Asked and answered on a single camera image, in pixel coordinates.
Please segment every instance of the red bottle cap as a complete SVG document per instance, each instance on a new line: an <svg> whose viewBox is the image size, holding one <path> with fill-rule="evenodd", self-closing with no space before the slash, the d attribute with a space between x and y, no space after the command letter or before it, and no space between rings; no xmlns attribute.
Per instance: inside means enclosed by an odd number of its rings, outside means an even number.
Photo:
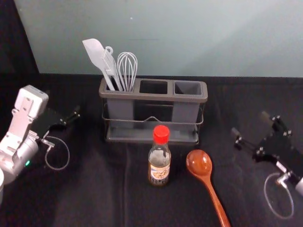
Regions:
<svg viewBox="0 0 303 227"><path fill-rule="evenodd" d="M165 144L169 141L169 129L164 125L158 125L153 130L153 140L157 144Z"/></svg>

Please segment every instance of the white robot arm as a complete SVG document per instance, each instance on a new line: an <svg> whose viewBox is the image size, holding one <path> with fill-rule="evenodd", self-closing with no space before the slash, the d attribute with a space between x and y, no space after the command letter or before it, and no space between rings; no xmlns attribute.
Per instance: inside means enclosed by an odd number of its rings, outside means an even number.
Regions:
<svg viewBox="0 0 303 227"><path fill-rule="evenodd" d="M48 95L31 85L19 90L9 130L0 142L0 204L3 185L16 179L38 151L39 142L48 145L48 150L54 147L44 139L45 133L54 125L65 127L67 122L80 117L75 110L72 116L63 119L46 109L47 102Z"/></svg>

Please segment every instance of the bottle label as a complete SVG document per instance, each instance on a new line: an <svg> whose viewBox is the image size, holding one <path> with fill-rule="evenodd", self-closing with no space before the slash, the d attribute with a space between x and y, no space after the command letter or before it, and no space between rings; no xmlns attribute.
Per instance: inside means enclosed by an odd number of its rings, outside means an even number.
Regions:
<svg viewBox="0 0 303 227"><path fill-rule="evenodd" d="M151 182L156 185L165 184L169 178L169 168L170 165L168 164L165 167L155 167L151 165Z"/></svg>

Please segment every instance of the gray utensil caddy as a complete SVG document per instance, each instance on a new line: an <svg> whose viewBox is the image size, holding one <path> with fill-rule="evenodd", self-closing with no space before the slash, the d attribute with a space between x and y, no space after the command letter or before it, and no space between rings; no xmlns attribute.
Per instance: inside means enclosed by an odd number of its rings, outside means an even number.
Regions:
<svg viewBox="0 0 303 227"><path fill-rule="evenodd" d="M102 79L99 95L106 141L150 143L153 128L163 124L170 143L199 143L208 98L204 82L136 78L131 92L121 92Z"/></svg>

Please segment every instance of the wooden spoon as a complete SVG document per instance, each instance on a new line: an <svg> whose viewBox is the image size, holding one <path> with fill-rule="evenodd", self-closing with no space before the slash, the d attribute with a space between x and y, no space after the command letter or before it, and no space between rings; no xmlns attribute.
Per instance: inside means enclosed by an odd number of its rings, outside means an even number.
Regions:
<svg viewBox="0 0 303 227"><path fill-rule="evenodd" d="M192 150L187 155L186 166L189 172L202 181L207 187L217 211L217 215L219 216L221 226L230 227L229 220L210 180L213 164L208 154L202 150Z"/></svg>

